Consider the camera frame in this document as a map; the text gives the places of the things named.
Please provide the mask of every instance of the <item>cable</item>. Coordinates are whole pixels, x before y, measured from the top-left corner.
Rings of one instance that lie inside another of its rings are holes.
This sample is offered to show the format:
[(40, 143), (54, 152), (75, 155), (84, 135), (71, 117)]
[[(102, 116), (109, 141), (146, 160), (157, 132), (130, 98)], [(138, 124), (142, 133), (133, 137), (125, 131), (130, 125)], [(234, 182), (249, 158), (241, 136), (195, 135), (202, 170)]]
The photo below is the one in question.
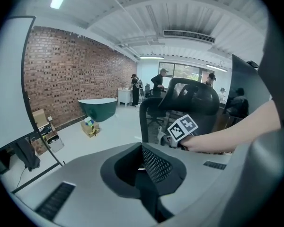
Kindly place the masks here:
[(27, 167), (25, 166), (24, 167), (24, 169), (23, 169), (23, 172), (21, 173), (21, 176), (20, 176), (20, 179), (19, 179), (19, 182), (18, 182), (18, 184), (17, 184), (17, 187), (16, 187), (16, 189), (18, 188), (18, 186), (19, 186), (19, 183), (20, 183), (20, 181), (21, 181), (21, 177), (22, 177), (22, 174), (24, 173), (24, 171), (25, 171), (25, 169), (26, 169)]

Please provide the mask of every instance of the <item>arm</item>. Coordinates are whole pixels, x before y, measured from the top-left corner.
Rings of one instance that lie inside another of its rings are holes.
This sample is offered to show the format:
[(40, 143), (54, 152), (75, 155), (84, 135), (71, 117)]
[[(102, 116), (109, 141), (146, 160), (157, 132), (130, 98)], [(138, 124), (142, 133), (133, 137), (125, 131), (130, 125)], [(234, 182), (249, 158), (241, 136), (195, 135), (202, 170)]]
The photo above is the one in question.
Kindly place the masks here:
[(162, 85), (158, 82), (158, 76), (153, 77), (151, 82), (153, 83), (153, 87), (162, 87)]
[(128, 90), (132, 89), (133, 88), (133, 85), (137, 83), (137, 79), (133, 78), (132, 79), (132, 82), (131, 82), (131, 85), (129, 86)]
[(186, 137), (181, 144), (190, 151), (228, 152), (233, 151), (239, 144), (251, 142), (261, 134), (280, 128), (275, 103), (270, 100), (245, 119), (225, 130)]

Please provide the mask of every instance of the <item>brick wall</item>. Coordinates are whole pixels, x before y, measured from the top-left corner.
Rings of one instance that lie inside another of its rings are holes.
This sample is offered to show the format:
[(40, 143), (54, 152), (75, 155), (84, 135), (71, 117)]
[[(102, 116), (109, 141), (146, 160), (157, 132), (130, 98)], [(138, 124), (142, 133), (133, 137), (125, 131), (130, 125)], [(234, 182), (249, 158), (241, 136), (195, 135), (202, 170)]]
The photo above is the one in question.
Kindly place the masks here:
[(84, 113), (78, 99), (116, 97), (137, 64), (94, 40), (48, 27), (30, 33), (24, 62), (32, 111), (43, 108), (60, 126)]

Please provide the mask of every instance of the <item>chair headrest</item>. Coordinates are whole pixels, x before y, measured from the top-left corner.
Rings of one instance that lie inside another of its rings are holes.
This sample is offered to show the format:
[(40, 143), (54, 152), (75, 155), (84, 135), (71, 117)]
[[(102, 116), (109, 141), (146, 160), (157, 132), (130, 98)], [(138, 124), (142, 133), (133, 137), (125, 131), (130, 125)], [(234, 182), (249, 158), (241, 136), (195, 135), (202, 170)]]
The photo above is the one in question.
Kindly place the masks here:
[(158, 108), (212, 115), (219, 110), (219, 104), (218, 94), (212, 87), (191, 79), (173, 78)]

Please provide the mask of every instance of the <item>window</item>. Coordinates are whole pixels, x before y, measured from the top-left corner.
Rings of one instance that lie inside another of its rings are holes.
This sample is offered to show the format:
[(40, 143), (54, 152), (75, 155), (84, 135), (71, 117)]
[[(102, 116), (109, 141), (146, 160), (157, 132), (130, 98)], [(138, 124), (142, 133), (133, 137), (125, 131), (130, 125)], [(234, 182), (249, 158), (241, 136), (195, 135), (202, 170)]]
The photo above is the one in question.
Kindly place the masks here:
[(187, 78), (199, 81), (200, 68), (175, 64), (175, 78)]
[(211, 72), (209, 71), (202, 71), (202, 78), (201, 78), (201, 82), (206, 82), (207, 81), (207, 78), (208, 78), (208, 75), (210, 74)]
[(159, 72), (158, 73), (160, 73), (160, 70), (162, 68), (165, 68), (166, 70), (168, 70), (168, 73), (166, 74), (166, 77), (171, 78), (171, 77), (173, 77), (174, 67), (175, 67), (174, 63), (160, 62), (159, 63)]

